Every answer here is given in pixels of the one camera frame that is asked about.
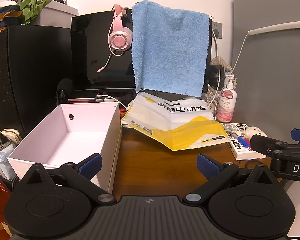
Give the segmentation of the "yellow white shopping bag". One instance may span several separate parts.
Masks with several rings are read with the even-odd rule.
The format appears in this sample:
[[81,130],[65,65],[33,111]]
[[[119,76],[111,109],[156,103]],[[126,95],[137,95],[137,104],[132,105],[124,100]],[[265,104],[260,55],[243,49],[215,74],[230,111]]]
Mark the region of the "yellow white shopping bag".
[[162,143],[172,151],[190,150],[229,142],[205,101],[168,101],[141,92],[122,119],[124,125]]

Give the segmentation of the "white plush toy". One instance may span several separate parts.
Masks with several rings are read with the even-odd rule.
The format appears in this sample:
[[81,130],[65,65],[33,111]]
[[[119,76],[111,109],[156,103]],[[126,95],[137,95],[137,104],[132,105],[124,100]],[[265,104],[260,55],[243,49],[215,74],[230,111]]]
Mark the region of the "white plush toy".
[[254,135],[260,135],[263,137],[267,137],[266,133],[255,126],[250,126],[243,131],[244,137],[247,139],[251,139]]

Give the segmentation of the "blue marker pen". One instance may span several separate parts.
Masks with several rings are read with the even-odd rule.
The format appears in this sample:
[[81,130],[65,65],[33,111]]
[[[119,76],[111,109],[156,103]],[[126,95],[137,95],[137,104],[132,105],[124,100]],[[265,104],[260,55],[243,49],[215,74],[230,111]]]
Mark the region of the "blue marker pen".
[[249,148],[250,142],[248,139],[245,139],[244,137],[237,137],[236,139],[243,147]]

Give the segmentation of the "white thick book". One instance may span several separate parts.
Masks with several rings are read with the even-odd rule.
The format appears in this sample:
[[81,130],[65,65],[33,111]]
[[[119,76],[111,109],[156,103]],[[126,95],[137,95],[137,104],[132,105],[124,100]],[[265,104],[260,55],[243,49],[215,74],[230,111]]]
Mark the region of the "white thick book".
[[240,123],[222,124],[228,137],[228,145],[237,161],[264,159],[264,154],[253,151],[250,147],[250,139],[253,135],[266,136],[258,127],[248,126]]

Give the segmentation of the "white open cardboard box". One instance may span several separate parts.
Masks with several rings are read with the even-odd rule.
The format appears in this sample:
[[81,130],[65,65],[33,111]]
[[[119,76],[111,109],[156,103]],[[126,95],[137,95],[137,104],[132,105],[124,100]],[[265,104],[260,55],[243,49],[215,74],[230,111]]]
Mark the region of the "white open cardboard box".
[[23,178],[34,163],[59,168],[98,153],[102,168],[91,181],[112,192],[121,137],[117,102],[61,104],[21,141],[8,161]]

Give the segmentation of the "white pink lotion bottle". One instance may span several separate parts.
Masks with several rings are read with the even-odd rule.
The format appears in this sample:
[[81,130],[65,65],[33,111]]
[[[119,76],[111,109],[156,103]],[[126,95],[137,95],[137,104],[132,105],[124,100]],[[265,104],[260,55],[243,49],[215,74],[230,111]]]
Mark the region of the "white pink lotion bottle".
[[225,87],[221,90],[217,105],[216,119],[219,122],[230,122],[232,120],[237,100],[236,78],[227,75]]

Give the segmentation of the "white desk lamp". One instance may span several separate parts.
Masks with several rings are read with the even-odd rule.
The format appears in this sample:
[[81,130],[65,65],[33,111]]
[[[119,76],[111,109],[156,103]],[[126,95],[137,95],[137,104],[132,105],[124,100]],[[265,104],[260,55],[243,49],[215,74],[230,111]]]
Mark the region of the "white desk lamp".
[[230,72],[230,74],[232,75],[236,66],[237,66],[237,63],[238,63],[238,60],[239,60],[239,57],[242,53],[242,50],[243,50],[243,46],[245,44],[245,41],[247,39],[248,36],[254,36],[254,35],[260,35],[260,34],[265,34],[265,33],[271,33],[271,32],[275,32],[275,31],[284,31],[284,30],[293,30],[293,29],[300,29],[300,21],[295,21],[295,22],[287,22],[287,23],[281,23],[281,24],[275,24],[275,25],[269,25],[269,26],[266,26],[266,27],[262,27],[262,28],[256,28],[256,29],[252,29],[252,30],[249,30],[247,32],[247,34],[245,35],[244,39],[243,39],[243,42],[242,42],[242,45],[240,47],[240,50],[239,50],[239,54],[237,56],[237,59],[235,61],[235,64],[232,68],[232,71]]

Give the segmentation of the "black computer monitor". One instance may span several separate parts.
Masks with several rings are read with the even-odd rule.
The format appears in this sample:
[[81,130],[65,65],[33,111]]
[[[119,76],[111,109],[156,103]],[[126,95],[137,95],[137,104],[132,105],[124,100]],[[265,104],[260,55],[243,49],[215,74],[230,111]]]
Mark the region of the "black computer monitor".
[[[121,57],[112,56],[107,68],[97,72],[106,64],[110,54],[107,38],[112,15],[111,11],[105,11],[72,19],[72,61],[77,68],[76,86],[98,92],[139,92],[135,88],[132,48]],[[132,10],[123,18],[123,25],[133,31]],[[211,54],[211,27],[209,37],[206,68]]]

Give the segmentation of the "black computer tower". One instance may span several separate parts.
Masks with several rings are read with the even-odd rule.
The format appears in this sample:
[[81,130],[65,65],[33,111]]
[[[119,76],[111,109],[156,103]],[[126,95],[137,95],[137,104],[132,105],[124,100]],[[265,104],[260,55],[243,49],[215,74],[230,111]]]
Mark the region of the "black computer tower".
[[70,68],[70,29],[13,25],[1,32],[0,129],[26,137],[55,109],[57,86]]

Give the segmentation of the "blue terry towel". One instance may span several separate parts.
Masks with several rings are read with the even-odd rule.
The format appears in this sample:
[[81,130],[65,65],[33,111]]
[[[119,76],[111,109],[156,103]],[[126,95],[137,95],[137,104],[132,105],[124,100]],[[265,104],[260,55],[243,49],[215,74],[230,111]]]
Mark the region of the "blue terry towel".
[[135,88],[200,97],[209,48],[207,14],[141,1],[132,7]]

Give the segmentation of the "pink cat-ear headset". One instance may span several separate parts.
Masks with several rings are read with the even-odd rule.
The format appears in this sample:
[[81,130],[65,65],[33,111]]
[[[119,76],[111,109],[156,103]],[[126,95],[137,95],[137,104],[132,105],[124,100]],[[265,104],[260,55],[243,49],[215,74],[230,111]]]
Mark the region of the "pink cat-ear headset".
[[110,54],[106,64],[97,70],[98,73],[105,70],[112,56],[121,57],[125,51],[128,51],[133,43],[133,31],[123,25],[123,18],[127,17],[126,8],[119,4],[114,4],[112,11],[113,20],[108,31],[108,47]]

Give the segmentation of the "grey storage box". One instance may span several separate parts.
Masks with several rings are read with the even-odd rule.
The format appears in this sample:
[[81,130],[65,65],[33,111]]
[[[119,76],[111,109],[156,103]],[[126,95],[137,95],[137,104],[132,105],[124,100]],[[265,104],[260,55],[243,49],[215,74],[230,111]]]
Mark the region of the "grey storage box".
[[52,0],[45,6],[30,25],[71,28],[72,18],[78,16],[78,10],[66,4]]

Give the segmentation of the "wall power outlet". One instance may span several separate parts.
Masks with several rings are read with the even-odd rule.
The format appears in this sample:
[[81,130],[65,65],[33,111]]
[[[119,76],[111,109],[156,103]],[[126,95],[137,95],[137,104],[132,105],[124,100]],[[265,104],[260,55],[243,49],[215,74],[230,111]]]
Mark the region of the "wall power outlet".
[[223,34],[223,24],[219,22],[212,21],[212,30],[215,33],[217,39],[222,39]]

